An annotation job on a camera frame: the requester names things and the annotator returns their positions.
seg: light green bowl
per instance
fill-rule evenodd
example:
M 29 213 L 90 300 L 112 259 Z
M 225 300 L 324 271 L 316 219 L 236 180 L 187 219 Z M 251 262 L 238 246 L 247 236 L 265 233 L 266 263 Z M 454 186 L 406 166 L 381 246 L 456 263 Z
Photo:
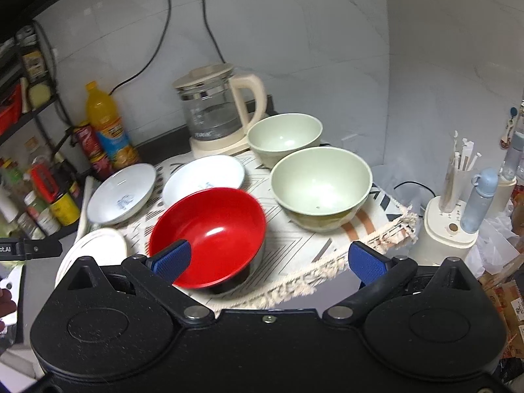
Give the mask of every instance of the light green bowl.
M 307 114 L 280 114 L 258 121 L 247 143 L 267 168 L 290 153 L 320 144 L 322 123 Z
M 277 202 L 297 225 L 328 232 L 350 221 L 366 201 L 373 175 L 358 155 L 340 148 L 297 151 L 270 176 Z

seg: marble wall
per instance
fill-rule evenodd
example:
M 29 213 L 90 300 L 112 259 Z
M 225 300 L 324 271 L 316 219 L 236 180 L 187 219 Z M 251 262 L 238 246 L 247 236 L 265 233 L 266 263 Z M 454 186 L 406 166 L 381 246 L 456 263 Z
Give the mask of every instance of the marble wall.
M 158 57 L 114 95 L 135 144 L 182 125 L 171 83 L 192 68 L 218 62 L 200 0 L 172 0 L 172 6 Z M 97 80 L 109 90 L 140 70 L 166 15 L 166 0 L 60 0 L 38 16 L 57 50 L 58 87 L 75 122 L 84 118 L 84 85 Z M 317 116 L 324 139 L 372 165 L 382 162 L 386 0 L 208 0 L 208 16 L 226 60 L 258 74 L 277 111 Z M 45 117 L 59 137 L 62 125 L 53 111 Z M 80 160 L 76 151 L 65 152 Z
M 385 160 L 440 191 L 456 129 L 499 167 L 524 86 L 524 0 L 387 0 Z

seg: electric kettle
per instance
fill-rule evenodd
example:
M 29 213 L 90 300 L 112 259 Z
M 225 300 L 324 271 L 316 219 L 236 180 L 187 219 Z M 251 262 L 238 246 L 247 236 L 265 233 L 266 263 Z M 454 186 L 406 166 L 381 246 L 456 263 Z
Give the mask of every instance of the electric kettle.
M 193 69 L 173 83 L 183 102 L 185 122 L 195 158 L 248 149 L 247 131 L 266 113 L 264 84 L 256 75 L 233 75 L 233 65 L 223 63 Z M 255 97 L 250 119 L 243 88 Z

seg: orange juice bottle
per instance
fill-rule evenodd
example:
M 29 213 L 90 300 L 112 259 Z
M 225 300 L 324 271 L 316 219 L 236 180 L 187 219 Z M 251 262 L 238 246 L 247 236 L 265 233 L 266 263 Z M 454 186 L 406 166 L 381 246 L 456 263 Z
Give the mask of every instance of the orange juice bottle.
M 138 152 L 129 143 L 127 133 L 122 126 L 122 119 L 113 98 L 96 87 L 96 81 L 86 84 L 88 96 L 85 112 L 89 124 L 107 152 L 113 167 L 120 170 L 128 165 L 140 162 Z

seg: white bowl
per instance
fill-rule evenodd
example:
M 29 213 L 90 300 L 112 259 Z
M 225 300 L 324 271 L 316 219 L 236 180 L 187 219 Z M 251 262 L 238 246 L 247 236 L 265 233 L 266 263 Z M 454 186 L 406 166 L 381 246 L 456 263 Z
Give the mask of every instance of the white bowl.
M 314 232 L 351 220 L 366 201 L 373 175 L 358 155 L 318 147 L 288 155 L 273 168 L 271 188 L 289 218 Z
M 280 114 L 258 121 L 247 133 L 247 143 L 267 168 L 304 148 L 320 144 L 322 123 L 307 114 Z
M 157 172 L 151 164 L 135 164 L 113 174 L 87 205 L 91 223 L 114 225 L 134 216 L 153 192 Z
M 167 207 L 191 195 L 212 187 L 238 189 L 244 182 L 244 166 L 227 155 L 200 158 L 175 171 L 162 192 L 162 201 Z

